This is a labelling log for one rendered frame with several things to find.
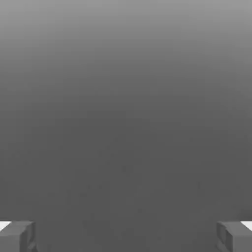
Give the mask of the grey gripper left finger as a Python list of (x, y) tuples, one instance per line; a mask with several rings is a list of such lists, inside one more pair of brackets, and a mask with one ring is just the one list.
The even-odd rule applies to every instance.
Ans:
[(37, 252), (34, 221), (0, 221), (0, 252)]

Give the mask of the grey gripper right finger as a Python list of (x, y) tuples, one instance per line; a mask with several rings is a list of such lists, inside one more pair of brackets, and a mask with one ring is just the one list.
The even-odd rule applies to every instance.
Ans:
[(216, 232), (220, 252), (252, 252), (252, 221), (218, 221)]

